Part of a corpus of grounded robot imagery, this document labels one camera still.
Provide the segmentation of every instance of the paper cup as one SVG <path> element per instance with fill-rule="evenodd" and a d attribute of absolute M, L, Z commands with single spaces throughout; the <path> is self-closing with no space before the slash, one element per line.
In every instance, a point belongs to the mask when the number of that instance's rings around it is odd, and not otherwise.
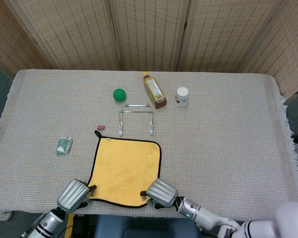
<path fill-rule="evenodd" d="M 177 107 L 184 107 L 188 103 L 189 90 L 186 87 L 180 87 L 177 89 L 173 102 Z"/>

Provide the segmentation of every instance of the green package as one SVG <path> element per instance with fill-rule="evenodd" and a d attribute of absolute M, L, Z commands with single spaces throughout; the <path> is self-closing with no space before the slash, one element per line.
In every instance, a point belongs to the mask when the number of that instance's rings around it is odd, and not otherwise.
<path fill-rule="evenodd" d="M 72 138 L 69 136 L 60 137 L 58 146 L 56 148 L 56 155 L 68 154 L 72 145 Z"/>

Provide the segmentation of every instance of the woven screen panel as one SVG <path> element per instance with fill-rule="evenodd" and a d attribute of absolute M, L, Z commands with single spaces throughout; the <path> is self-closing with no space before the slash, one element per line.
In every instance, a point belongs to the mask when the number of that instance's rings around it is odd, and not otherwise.
<path fill-rule="evenodd" d="M 193 1 L 179 70 L 236 72 L 280 1 Z"/>
<path fill-rule="evenodd" d="M 174 71 L 187 0 L 111 0 L 125 70 Z"/>
<path fill-rule="evenodd" d="M 58 69 L 120 70 L 103 0 L 17 0 Z"/>
<path fill-rule="evenodd" d="M 0 0 L 0 68 L 12 78 L 21 69 L 50 68 L 2 0 Z"/>
<path fill-rule="evenodd" d="M 243 72 L 273 76 L 287 99 L 298 90 L 298 0 L 288 0 Z"/>

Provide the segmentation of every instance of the robotic hand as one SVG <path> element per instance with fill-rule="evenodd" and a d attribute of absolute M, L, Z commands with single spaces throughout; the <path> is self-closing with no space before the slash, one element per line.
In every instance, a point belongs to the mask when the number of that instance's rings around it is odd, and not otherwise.
<path fill-rule="evenodd" d="M 94 192 L 96 186 L 88 187 L 86 183 L 83 183 L 77 179 L 73 179 L 72 182 L 65 188 L 62 194 L 58 197 L 58 207 L 51 210 L 48 213 L 43 214 L 38 218 L 32 227 L 21 235 L 20 238 L 46 238 L 51 237 L 55 232 L 57 226 L 61 224 L 65 219 L 66 213 L 72 213 L 76 209 L 85 207 L 87 202 L 83 202 L 89 192 Z M 28 233 L 36 226 L 37 222 L 44 217 L 40 224 L 28 235 Z"/>
<path fill-rule="evenodd" d="M 285 203 L 277 209 L 277 223 L 246 222 L 240 226 L 236 221 L 220 217 L 188 198 L 179 196 L 174 187 L 159 178 L 140 195 L 151 197 L 156 203 L 154 206 L 156 209 L 174 206 L 180 214 L 206 230 L 220 226 L 218 238 L 298 238 L 298 203 L 296 202 Z"/>

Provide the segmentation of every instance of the yellow towel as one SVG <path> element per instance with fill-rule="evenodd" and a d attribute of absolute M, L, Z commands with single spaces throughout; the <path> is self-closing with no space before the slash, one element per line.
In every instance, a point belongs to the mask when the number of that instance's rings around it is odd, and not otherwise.
<path fill-rule="evenodd" d="M 152 141 L 99 137 L 88 186 L 97 190 L 89 199 L 125 207 L 143 207 L 140 196 L 159 177 L 161 148 Z"/>

